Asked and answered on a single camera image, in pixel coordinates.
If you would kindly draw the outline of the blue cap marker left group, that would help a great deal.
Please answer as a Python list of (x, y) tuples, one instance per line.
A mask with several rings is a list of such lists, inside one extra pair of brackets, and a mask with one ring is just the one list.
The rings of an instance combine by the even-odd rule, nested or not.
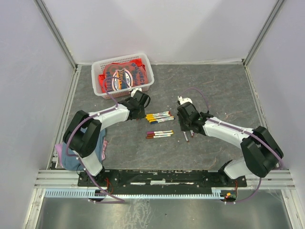
[(163, 119), (153, 120), (153, 121), (150, 122), (150, 124), (152, 125), (152, 124), (157, 124), (157, 123), (161, 123), (161, 122), (172, 121), (174, 119), (175, 119), (175, 117), (170, 116), (170, 117), (166, 117), (166, 118), (163, 118)]

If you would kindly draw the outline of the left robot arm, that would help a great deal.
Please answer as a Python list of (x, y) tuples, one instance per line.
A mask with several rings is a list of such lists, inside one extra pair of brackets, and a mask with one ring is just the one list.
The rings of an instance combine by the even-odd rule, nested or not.
[(132, 90), (130, 97), (116, 101), (115, 105), (97, 112), (79, 110), (63, 136), (65, 154), (74, 157), (89, 173), (88, 180), (101, 186), (105, 174), (101, 160), (96, 155), (100, 132), (116, 123), (145, 118), (145, 108), (151, 99), (141, 90)]

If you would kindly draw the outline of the white plastic basket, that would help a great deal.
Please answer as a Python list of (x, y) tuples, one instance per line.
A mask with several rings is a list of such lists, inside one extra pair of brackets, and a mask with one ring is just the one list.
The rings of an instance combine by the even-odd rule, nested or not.
[(128, 95), (131, 89), (148, 91), (154, 83), (149, 59), (144, 53), (131, 54), (97, 61), (91, 67), (95, 95), (109, 99)]

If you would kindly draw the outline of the orange printed shirt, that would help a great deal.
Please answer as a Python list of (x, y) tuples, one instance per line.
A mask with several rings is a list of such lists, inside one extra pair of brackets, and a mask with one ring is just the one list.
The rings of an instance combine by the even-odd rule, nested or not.
[(141, 58), (128, 62), (112, 62), (98, 75), (103, 93), (138, 87), (149, 83), (146, 67)]

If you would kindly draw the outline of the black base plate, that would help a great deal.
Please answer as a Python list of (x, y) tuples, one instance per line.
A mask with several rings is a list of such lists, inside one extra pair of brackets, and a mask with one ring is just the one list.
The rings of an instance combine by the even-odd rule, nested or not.
[(127, 170), (109, 169), (93, 177), (101, 187), (128, 185), (199, 185), (203, 187), (246, 187), (244, 176), (230, 179), (223, 172), (208, 170)]

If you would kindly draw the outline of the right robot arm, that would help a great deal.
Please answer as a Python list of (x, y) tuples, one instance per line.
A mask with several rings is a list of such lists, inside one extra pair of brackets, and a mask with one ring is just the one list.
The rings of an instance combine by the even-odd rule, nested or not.
[(250, 174), (264, 178), (270, 171), (282, 168), (284, 154), (265, 127), (236, 126), (209, 112), (198, 112), (191, 102), (178, 104), (177, 115), (182, 131), (218, 138), (242, 151), (242, 158), (231, 160), (222, 167), (218, 174), (222, 186), (230, 186), (235, 179)]

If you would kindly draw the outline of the brown cap marker lower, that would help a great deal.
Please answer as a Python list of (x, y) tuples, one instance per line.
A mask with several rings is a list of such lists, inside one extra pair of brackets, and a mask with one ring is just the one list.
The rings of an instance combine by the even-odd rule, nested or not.
[(171, 135), (148, 135), (146, 139), (162, 138), (162, 137), (171, 137)]

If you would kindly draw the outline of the small circuit board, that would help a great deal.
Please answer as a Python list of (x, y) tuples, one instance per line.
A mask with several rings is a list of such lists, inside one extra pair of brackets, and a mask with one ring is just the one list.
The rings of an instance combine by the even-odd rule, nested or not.
[(237, 199), (237, 194), (234, 192), (227, 193), (224, 197), (224, 201), (234, 202)]

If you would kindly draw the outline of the yellow cap marker top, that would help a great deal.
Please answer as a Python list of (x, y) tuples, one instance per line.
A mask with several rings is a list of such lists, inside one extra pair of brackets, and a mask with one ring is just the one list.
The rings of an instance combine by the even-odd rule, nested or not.
[(161, 113), (154, 113), (154, 114), (147, 114), (146, 118), (156, 117), (156, 116), (163, 116), (163, 115), (169, 115), (169, 114), (170, 114), (169, 111), (161, 112)]

